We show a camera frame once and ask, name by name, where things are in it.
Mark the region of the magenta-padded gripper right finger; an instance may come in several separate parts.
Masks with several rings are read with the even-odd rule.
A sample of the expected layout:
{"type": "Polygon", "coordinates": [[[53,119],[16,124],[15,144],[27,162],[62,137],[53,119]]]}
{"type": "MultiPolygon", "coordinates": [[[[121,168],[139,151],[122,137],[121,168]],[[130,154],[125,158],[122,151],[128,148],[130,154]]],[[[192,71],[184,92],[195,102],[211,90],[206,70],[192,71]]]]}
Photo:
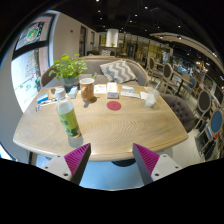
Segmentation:
{"type": "Polygon", "coordinates": [[[134,143],[132,153],[145,185],[182,169],[167,154],[158,155],[144,146],[134,143]]]}

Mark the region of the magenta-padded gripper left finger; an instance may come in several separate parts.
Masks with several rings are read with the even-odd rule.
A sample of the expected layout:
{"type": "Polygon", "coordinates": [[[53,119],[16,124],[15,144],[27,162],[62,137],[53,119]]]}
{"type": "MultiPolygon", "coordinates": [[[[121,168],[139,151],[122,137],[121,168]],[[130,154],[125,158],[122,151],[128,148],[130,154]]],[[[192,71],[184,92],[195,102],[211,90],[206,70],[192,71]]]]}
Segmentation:
{"type": "Polygon", "coordinates": [[[43,166],[56,176],[79,185],[91,154],[91,144],[85,144],[66,155],[57,155],[43,166]]]}

